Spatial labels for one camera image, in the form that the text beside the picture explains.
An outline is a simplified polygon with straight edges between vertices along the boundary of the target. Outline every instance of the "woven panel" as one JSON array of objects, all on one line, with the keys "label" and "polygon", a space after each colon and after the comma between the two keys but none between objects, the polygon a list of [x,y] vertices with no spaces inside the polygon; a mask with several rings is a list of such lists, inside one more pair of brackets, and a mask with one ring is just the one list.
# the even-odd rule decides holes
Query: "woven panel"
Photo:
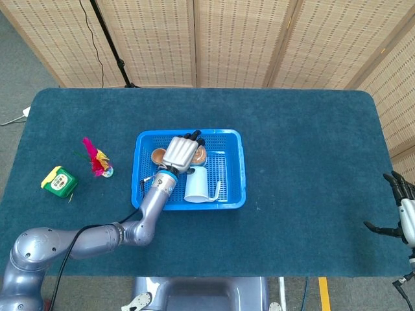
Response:
[{"label": "woven panel", "polygon": [[274,87],[342,89],[413,0],[306,0]]},{"label": "woven panel", "polygon": [[407,181],[415,183],[415,153],[393,162],[393,166],[394,170],[402,174]]},{"label": "woven panel", "polygon": [[[83,1],[104,66],[104,86],[123,86],[111,50],[89,1]],[[101,87],[101,65],[97,60],[85,15],[74,0],[2,0],[6,16],[12,16],[20,34],[40,54],[48,68],[66,87]]]},{"label": "woven panel", "polygon": [[403,151],[400,150],[403,145],[415,140],[415,27],[359,89],[375,100],[391,155]]},{"label": "woven panel", "polygon": [[261,87],[288,0],[198,1],[198,85]]},{"label": "woven panel", "polygon": [[134,84],[192,86],[196,76],[192,2],[105,0],[102,4]]}]

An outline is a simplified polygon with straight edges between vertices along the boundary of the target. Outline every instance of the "dark teal carpet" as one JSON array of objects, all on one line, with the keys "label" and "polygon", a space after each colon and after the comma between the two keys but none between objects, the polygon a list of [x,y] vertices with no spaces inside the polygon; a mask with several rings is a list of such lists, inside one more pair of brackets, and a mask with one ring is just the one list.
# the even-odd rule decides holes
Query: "dark teal carpet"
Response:
[{"label": "dark teal carpet", "polygon": [[[247,200],[239,210],[165,212],[147,248],[72,260],[71,275],[401,275],[409,250],[370,220],[398,214],[373,100],[360,91],[47,89],[34,99],[0,206],[0,269],[20,232],[78,229],[132,212],[136,138],[145,130],[233,128],[243,138]],[[94,178],[89,137],[114,166]],[[56,165],[77,176],[72,202],[40,188]],[[53,266],[56,273],[58,264]]]}]

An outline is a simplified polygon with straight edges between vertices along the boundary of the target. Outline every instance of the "white mug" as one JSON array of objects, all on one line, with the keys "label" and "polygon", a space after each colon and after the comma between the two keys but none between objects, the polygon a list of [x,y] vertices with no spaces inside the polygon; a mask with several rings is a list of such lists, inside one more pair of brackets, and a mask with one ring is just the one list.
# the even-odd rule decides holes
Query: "white mug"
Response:
[{"label": "white mug", "polygon": [[187,175],[184,200],[191,203],[213,202],[218,199],[220,181],[216,184],[215,196],[209,198],[208,172],[206,167],[191,167],[195,171]]}]

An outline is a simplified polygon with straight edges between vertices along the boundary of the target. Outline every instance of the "floor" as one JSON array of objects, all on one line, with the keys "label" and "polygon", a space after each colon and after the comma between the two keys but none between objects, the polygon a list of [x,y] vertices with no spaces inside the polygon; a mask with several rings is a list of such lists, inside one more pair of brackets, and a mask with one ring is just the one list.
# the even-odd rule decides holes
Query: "floor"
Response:
[{"label": "floor", "polygon": [[[0,57],[1,124],[20,116],[21,111],[30,106],[38,91],[46,87],[58,87],[58,84],[1,13]],[[0,200],[24,127],[24,122],[0,127]],[[6,260],[8,252],[8,249],[1,249],[0,256],[3,259],[0,260]],[[392,281],[396,279],[397,277],[329,278],[331,309],[408,310],[406,302],[392,286]],[[305,278],[288,277],[285,283],[287,310],[301,310]],[[53,285],[54,277],[47,277],[42,288],[44,297],[51,296]],[[270,278],[269,285],[270,300],[279,301],[276,278]],[[63,277],[55,310],[120,310],[121,305],[129,303],[131,290],[131,277]],[[415,304],[415,282],[406,284],[405,290]],[[322,309],[317,278],[309,280],[305,309]]]}]

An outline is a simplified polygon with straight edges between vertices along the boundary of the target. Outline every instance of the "blue plastic basket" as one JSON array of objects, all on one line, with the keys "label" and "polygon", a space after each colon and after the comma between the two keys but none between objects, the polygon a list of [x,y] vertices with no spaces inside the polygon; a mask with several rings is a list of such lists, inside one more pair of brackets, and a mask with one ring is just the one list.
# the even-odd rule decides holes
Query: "blue plastic basket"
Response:
[{"label": "blue plastic basket", "polygon": [[[186,174],[180,174],[165,211],[237,209],[245,203],[246,179],[244,152],[241,136],[235,130],[201,130],[206,142],[206,170],[209,185],[209,197],[215,193],[217,182],[221,181],[219,198],[214,202],[189,203],[184,200]],[[151,161],[154,149],[167,149],[171,139],[177,135],[193,133],[194,130],[156,130],[145,131],[138,135],[134,166],[132,172],[132,204],[137,209],[141,203],[139,181],[153,176],[157,166]],[[146,183],[149,190],[151,182]]]}]

